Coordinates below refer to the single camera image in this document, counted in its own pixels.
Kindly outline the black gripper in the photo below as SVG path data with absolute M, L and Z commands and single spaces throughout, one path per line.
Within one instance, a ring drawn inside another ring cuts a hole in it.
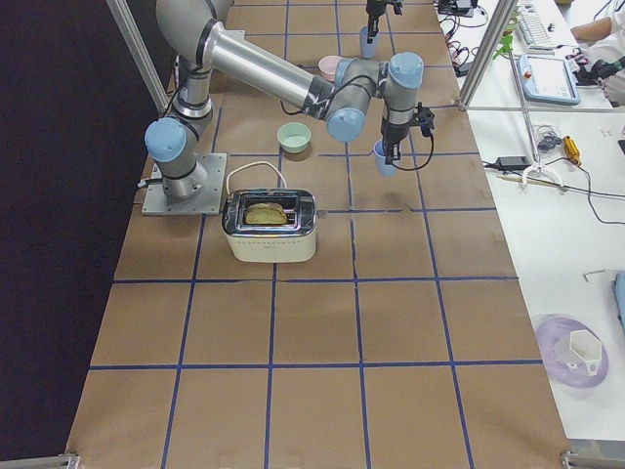
M 368 13 L 366 35 L 368 44 L 372 44 L 373 40 L 377 38 L 379 18 L 382 15 L 383 13 L 380 12 Z M 399 124 L 392 123 L 386 116 L 382 117 L 381 134 L 386 165 L 394 165 L 396 161 L 400 161 L 400 142 L 407 137 L 409 128 L 414 125 L 414 117 L 410 117 L 406 122 Z

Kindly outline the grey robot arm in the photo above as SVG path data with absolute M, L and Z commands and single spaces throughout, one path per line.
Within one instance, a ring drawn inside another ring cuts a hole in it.
M 181 67 L 170 107 L 145 133 L 168 203 L 194 200 L 207 190 L 211 173 L 193 149 L 212 119 L 209 88 L 214 70 L 325 121 L 328 134 L 344 143 L 360 135 L 371 100 L 383 100 L 381 135 L 389 162 L 400 158 L 399 146 L 409 128 L 418 126 L 423 136 L 433 136 L 434 115 L 417 101 L 424 66 L 418 55 L 400 53 L 387 62 L 342 60 L 329 82 L 236 37 L 223 24 L 230 5 L 159 1 L 155 7 L 158 26 Z
M 365 12 L 367 14 L 366 43 L 372 44 L 379 33 L 379 18 L 387 13 L 387 7 L 393 8 L 394 14 L 402 15 L 403 4 L 400 0 L 367 0 Z

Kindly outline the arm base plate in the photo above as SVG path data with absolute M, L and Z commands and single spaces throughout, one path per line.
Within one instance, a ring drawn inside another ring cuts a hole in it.
M 222 207 L 228 156 L 225 153 L 202 153 L 196 157 L 193 171 L 182 179 L 161 175 L 156 163 L 143 203 L 145 216 L 218 215 Z

